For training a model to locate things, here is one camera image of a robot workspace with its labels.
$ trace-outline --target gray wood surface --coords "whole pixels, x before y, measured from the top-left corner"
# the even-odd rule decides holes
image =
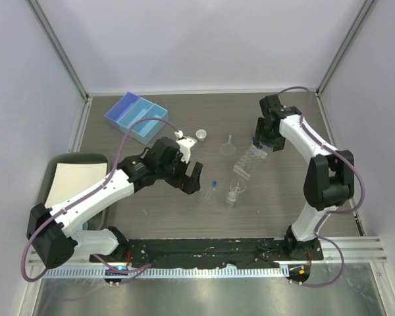
[[[237,207],[228,210],[224,199],[229,182],[237,175],[232,168],[251,145],[257,118],[261,116],[261,93],[209,95],[152,95],[146,98],[169,111],[170,121],[185,135],[195,137],[203,128],[207,138],[192,152],[192,164],[203,163],[201,191],[187,196],[165,182],[144,188],[117,202],[109,213],[107,226],[116,226],[129,238],[234,238],[284,236],[287,227],[304,205],[303,183],[307,165],[287,142],[282,151],[272,153],[252,174]],[[95,97],[92,102],[81,151],[104,153],[115,159],[122,134],[110,127],[104,114],[120,97]],[[292,92],[281,96],[286,106],[305,109],[307,96]],[[307,121],[326,140],[327,131],[317,105],[306,113]],[[236,153],[226,157],[220,146],[232,134]],[[165,126],[156,138],[174,137]],[[125,155],[139,154],[144,146],[128,139]],[[212,181],[217,189],[204,199]],[[325,236],[357,236],[352,215],[330,218],[321,233]]]

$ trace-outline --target metal corner post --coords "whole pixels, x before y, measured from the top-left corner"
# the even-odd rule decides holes
[[[64,51],[57,35],[55,34],[53,28],[51,27],[44,11],[42,10],[41,5],[38,3],[37,0],[26,0],[26,2],[29,4],[30,8],[32,9],[32,12],[37,18],[37,21],[43,28],[45,35],[48,37],[51,46],[53,46],[57,56],[59,57],[66,71],[68,72],[68,75],[73,80],[74,85],[78,88],[80,95],[86,101],[88,98],[88,94],[84,86],[82,85],[76,71],[74,70],[72,63],[67,57],[67,54]]]
[[[334,74],[335,70],[338,68],[338,65],[340,64],[342,58],[350,48],[351,44],[353,43],[354,39],[357,36],[357,33],[359,32],[366,18],[369,16],[369,13],[372,11],[376,2],[377,0],[365,0],[362,6],[360,7],[360,10],[355,16],[355,19],[350,29],[345,35],[344,41],[342,41],[341,46],[336,52],[332,62],[330,63],[327,72],[323,76],[321,84],[317,89],[317,93],[319,95],[321,95],[324,92],[329,80],[332,78],[332,75]]]

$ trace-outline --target white backdrop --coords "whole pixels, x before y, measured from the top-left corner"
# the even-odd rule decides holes
[[[92,93],[316,88],[363,0],[39,0]]]
[[[377,1],[324,98],[365,181],[363,227],[381,238],[395,272],[395,0]]]
[[[81,107],[27,2],[0,0],[0,316],[17,315],[29,212],[48,162],[70,147]]]

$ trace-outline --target white panel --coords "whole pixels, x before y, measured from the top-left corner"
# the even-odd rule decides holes
[[[378,1],[324,97],[339,148],[353,151],[366,184],[363,226],[395,272],[395,0]]]
[[[41,0],[87,91],[316,88],[363,0]]]
[[[82,100],[25,1],[0,1],[0,316],[16,315],[20,256],[48,162],[67,152]]]

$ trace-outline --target white cup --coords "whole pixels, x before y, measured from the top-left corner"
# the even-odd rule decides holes
[[[196,138],[199,141],[205,140],[205,138],[206,138],[206,130],[197,130]]]

